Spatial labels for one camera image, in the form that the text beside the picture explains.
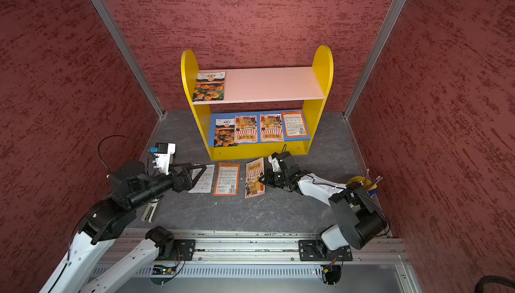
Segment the white seed bag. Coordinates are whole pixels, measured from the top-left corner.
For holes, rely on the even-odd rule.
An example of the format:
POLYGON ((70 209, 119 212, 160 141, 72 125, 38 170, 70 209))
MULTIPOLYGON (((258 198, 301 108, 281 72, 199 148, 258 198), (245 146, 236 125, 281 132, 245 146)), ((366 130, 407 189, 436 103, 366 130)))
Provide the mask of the white seed bag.
POLYGON ((195 183, 195 186, 189 191, 189 193, 191 193, 191 194, 198 194, 198 193, 209 194, 211 192, 211 189, 213 186, 214 172, 215 172, 214 164, 206 165, 206 169, 204 171, 202 171, 201 168, 192 170, 190 173, 192 181, 194 181, 194 179, 198 175, 201 175, 201 177, 197 180, 197 182, 195 183))

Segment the orange bordered seed bag top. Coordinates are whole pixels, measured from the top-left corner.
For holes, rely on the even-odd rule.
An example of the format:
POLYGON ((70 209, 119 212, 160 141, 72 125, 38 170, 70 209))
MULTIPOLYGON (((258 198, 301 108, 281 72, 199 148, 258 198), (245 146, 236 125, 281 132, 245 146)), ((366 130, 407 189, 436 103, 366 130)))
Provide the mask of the orange bordered seed bag top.
POLYGON ((240 165, 220 162, 218 165, 215 196, 237 196, 240 180, 240 165))

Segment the sunflower shop seed bag top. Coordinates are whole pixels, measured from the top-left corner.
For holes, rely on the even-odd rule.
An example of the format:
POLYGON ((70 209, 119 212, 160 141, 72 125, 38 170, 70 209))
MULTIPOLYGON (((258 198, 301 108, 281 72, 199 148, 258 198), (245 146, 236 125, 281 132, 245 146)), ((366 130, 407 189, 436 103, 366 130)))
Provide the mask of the sunflower shop seed bag top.
POLYGON ((265 193, 265 186, 259 179, 264 175, 264 159, 259 158, 245 165, 245 198, 249 199, 265 193))

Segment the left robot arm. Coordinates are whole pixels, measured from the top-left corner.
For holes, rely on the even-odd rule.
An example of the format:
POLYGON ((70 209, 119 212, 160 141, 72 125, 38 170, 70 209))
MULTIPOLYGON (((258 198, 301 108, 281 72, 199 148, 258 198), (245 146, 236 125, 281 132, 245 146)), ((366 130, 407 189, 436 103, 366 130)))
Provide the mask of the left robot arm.
POLYGON ((142 162, 124 164, 107 177, 112 193, 95 203, 77 225, 68 251, 53 271, 42 292, 116 292, 145 265, 177 261, 183 269, 193 259, 195 241, 176 240, 174 234, 156 226, 114 266, 89 280, 93 269, 135 220, 137 209, 161 199, 167 191, 189 191, 207 167, 181 164, 181 171, 151 176, 142 162))

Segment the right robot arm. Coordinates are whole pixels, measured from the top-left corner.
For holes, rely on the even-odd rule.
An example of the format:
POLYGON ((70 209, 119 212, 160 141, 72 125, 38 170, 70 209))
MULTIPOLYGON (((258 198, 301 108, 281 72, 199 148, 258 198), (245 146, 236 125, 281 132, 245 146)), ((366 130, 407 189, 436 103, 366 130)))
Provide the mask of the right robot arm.
POLYGON ((261 183, 314 198, 331 208, 336 224, 317 239, 321 255, 347 246, 360 250, 387 231, 388 219, 366 190, 364 180, 339 184, 320 178, 301 170, 289 152, 274 153, 268 162, 261 183))

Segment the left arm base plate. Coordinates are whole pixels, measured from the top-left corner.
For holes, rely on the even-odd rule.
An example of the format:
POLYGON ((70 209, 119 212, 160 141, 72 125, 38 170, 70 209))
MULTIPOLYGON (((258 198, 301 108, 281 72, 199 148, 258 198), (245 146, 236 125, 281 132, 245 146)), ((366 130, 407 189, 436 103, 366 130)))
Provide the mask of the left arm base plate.
POLYGON ((173 239, 156 243, 151 239, 143 240, 150 245, 150 251, 156 252, 155 261, 191 261, 197 242, 194 239, 173 239))

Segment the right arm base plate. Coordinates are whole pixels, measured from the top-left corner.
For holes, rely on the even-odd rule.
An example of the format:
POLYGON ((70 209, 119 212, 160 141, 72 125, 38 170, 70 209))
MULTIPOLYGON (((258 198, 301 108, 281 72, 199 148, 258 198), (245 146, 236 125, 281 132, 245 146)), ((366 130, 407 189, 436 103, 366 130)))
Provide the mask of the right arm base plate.
POLYGON ((351 262, 350 246, 331 251, 321 240, 299 240, 299 256, 302 262, 351 262))

